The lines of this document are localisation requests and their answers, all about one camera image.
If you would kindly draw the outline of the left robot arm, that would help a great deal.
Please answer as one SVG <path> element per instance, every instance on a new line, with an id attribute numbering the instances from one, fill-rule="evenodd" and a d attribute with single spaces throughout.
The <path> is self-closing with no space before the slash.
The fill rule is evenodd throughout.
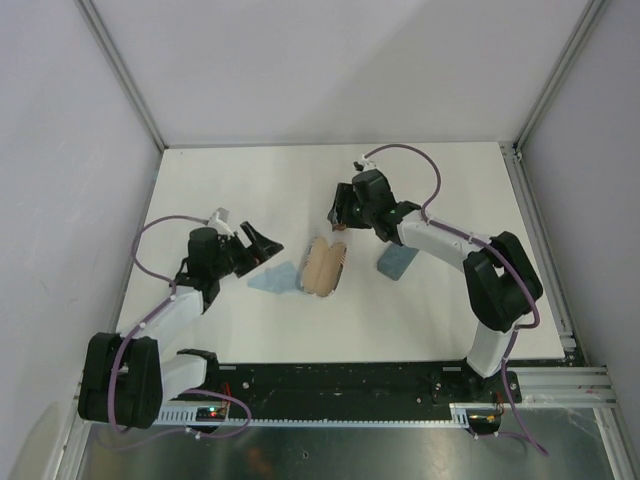
<path id="1" fill-rule="evenodd" d="M 207 312 L 225 277 L 241 278 L 284 248 L 248 222 L 241 229 L 246 242 L 221 220 L 200 221 L 178 272 L 166 281 L 168 296 L 128 334 L 99 332 L 91 338 L 77 407 L 82 419 L 120 431 L 146 429 L 170 400 L 224 394 L 215 353 L 182 349 L 168 360 L 162 354 Z"/>

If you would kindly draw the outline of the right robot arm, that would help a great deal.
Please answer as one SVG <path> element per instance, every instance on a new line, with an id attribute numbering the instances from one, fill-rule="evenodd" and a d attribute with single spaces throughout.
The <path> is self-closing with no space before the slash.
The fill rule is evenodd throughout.
<path id="1" fill-rule="evenodd" d="M 493 394 L 495 375 L 506 372 L 518 332 L 541 323 L 537 301 L 543 286 L 518 237 L 504 231 L 484 238 L 413 202 L 399 202 L 377 169 L 339 183 L 327 219 L 334 230 L 371 229 L 383 242 L 424 252 L 463 274 L 478 326 L 463 360 L 461 388 L 473 401 Z"/>

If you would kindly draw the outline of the blue glasses case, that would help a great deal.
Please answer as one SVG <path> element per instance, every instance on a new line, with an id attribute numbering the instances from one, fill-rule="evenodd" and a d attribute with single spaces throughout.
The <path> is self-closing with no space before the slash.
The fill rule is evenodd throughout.
<path id="1" fill-rule="evenodd" d="M 386 278 L 398 281 L 419 251 L 415 248 L 391 243 L 376 263 L 376 269 Z"/>

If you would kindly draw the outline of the newspaper print pouch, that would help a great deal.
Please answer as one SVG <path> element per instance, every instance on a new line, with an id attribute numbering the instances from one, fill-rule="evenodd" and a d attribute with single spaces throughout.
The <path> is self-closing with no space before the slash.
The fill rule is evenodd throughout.
<path id="1" fill-rule="evenodd" d="M 344 242 L 330 244 L 324 237 L 314 238 L 300 273 L 302 291 L 320 298 L 330 296 L 339 284 L 346 254 Z"/>

